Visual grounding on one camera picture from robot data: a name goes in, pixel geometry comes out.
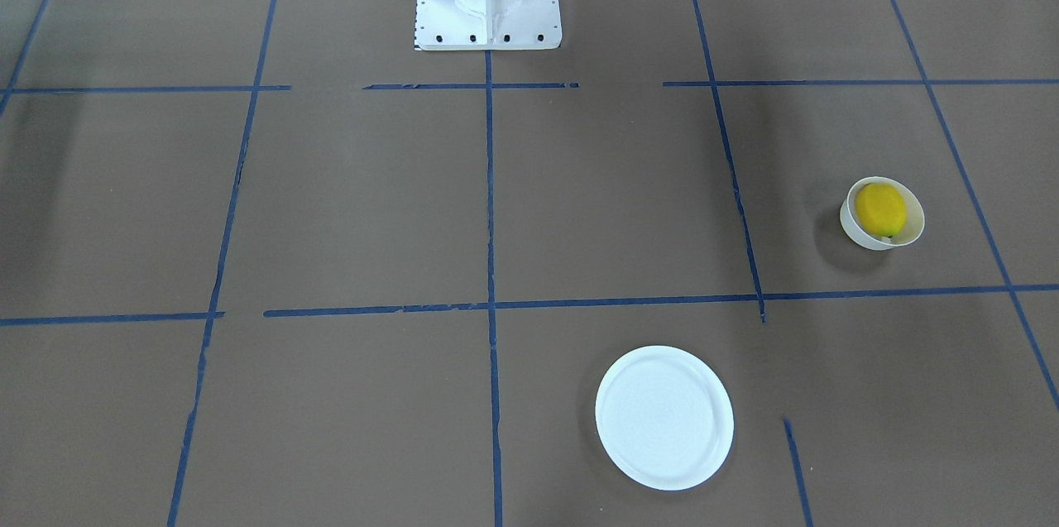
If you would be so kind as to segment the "white round plate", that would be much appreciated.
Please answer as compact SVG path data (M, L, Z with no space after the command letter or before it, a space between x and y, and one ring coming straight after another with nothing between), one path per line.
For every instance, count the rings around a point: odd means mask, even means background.
M687 491L710 481L735 440L725 384L696 355L649 345L621 355L604 372L595 429L611 462L656 491Z

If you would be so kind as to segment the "white small bowl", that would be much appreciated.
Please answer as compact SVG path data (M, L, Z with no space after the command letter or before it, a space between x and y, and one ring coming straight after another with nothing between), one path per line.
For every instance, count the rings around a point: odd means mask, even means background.
M908 222L903 231L897 234L896 237L893 237L893 239L876 239L876 237L870 236L869 233L859 225L854 208L854 198L863 185L870 183L891 184L903 195L908 207ZM925 230L925 210L914 193L908 190L905 185L898 183L898 181L886 179L886 177L882 176L870 176L857 181L852 185L851 190L847 193L846 199L843 200L839 215L844 233L846 233L850 240L859 247L870 249L870 251L881 252L896 247L910 246L922 236Z

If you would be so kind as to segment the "yellow lemon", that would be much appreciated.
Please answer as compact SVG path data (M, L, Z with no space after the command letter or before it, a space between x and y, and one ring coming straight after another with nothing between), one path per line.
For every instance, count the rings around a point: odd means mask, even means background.
M855 195L854 208L859 225L879 240L893 239L908 222L903 195L891 184L863 185Z

